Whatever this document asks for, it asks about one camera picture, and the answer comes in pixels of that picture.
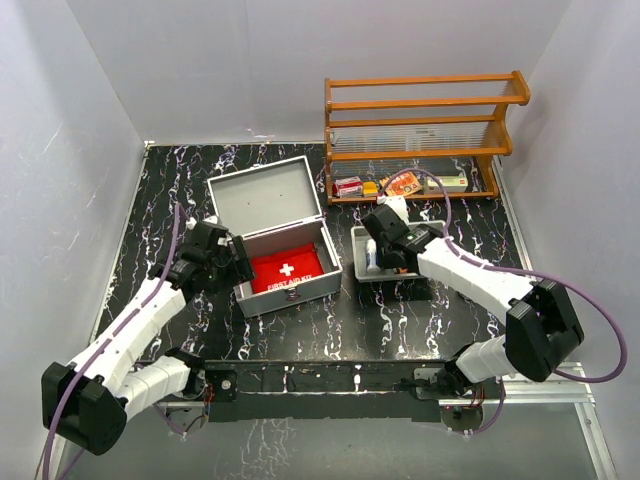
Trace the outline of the blue white tube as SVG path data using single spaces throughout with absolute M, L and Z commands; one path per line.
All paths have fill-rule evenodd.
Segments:
M 377 244 L 373 239 L 368 239 L 365 244 L 365 268 L 368 274 L 378 274 L 380 267 L 377 260 Z

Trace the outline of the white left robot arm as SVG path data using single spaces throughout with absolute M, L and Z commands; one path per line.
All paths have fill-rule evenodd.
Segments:
M 142 282 L 130 304 L 67 364 L 41 378 L 43 425 L 94 455 L 110 450 L 126 423 L 167 396 L 198 398 L 206 387 L 203 360 L 178 347 L 134 367 L 144 350 L 197 295 L 254 279 L 241 237 L 211 221 L 195 221 L 183 240 Z

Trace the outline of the red first aid kit pouch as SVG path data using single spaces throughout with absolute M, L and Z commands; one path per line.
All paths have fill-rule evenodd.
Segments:
M 254 293 L 290 288 L 324 274 L 313 243 L 254 258 L 251 265 L 255 272 L 251 281 Z

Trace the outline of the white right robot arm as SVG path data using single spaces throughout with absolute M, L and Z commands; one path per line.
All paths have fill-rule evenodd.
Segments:
M 427 224 L 411 226 L 380 205 L 362 221 L 384 269 L 405 269 L 453 288 L 504 326 L 499 337 L 462 347 L 430 379 L 443 393 L 466 397 L 487 379 L 521 374 L 545 381 L 584 340 L 564 286 L 500 272 Z

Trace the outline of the grey medicine case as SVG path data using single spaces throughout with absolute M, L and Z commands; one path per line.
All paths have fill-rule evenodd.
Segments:
M 319 299 L 341 289 L 343 268 L 320 207 L 306 156 L 210 178 L 214 214 L 243 238 L 250 261 L 313 243 L 324 274 L 254 293 L 251 281 L 234 288 L 247 318 Z

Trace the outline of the grey divided tray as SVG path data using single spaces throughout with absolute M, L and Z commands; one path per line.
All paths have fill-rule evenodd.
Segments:
M 386 206 L 351 230 L 355 277 L 360 283 L 423 278 L 417 255 L 444 235 L 445 222 L 408 222 Z

